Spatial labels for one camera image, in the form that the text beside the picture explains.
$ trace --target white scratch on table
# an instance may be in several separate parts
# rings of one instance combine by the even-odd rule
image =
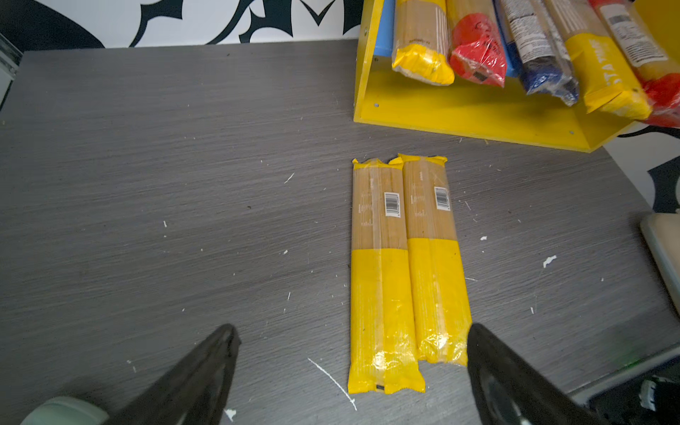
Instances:
[[[234,422],[234,416],[236,416],[236,409],[224,409],[224,414],[229,418],[229,422]]]
[[[350,401],[350,403],[352,404],[352,406],[354,406],[354,410],[356,411],[356,405],[354,404],[354,399],[353,399],[352,397],[350,397],[350,395],[347,393],[347,391],[345,391],[345,388],[342,388],[342,387],[340,386],[340,384],[338,384],[338,381],[336,381],[332,376],[330,376],[330,373],[326,372],[326,371],[324,370],[324,368],[322,368],[321,366],[319,366],[318,364],[316,364],[316,362],[314,362],[314,360],[310,359],[309,357],[307,357],[307,360],[309,360],[309,361],[310,361],[314,366],[316,366],[321,372],[325,373],[326,376],[329,377],[330,380],[333,381],[333,383],[334,383],[335,385],[338,386],[338,388],[340,388],[340,391],[342,391],[342,392],[344,393],[344,395],[345,395],[345,396],[347,397],[347,399]]]
[[[550,264],[552,262],[552,260],[556,260],[556,259],[557,259],[556,255],[553,255],[552,257],[546,258],[545,261],[543,261],[543,268],[545,268],[548,264]]]

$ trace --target wooden tabletop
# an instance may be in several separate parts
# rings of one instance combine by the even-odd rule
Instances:
[[[462,367],[354,411],[308,360],[347,387],[351,161],[397,152],[449,158],[473,319],[560,389],[680,341],[604,150],[356,124],[355,53],[26,53],[0,113],[0,422],[64,394],[116,411],[229,322],[236,423],[478,423]]]

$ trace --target red pasta package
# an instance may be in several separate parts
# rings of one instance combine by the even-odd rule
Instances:
[[[507,61],[492,0],[447,0],[449,64],[466,80],[503,87]]]
[[[590,0],[652,103],[647,124],[680,127],[680,65],[669,58],[628,0]]]

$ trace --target mint green rounded object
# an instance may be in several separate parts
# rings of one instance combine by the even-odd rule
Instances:
[[[32,411],[21,425],[99,425],[109,416],[97,406],[73,397],[54,397]]]

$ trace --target yellow box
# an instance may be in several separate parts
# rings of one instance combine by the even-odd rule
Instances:
[[[356,55],[354,121],[478,139],[510,141],[592,152],[632,121],[613,114],[587,114],[580,101],[566,107],[550,95],[527,96],[516,78],[505,88],[462,78],[430,86],[394,72],[390,58],[373,56],[384,0],[365,0]],[[635,7],[656,40],[678,59],[678,0],[637,0]]]

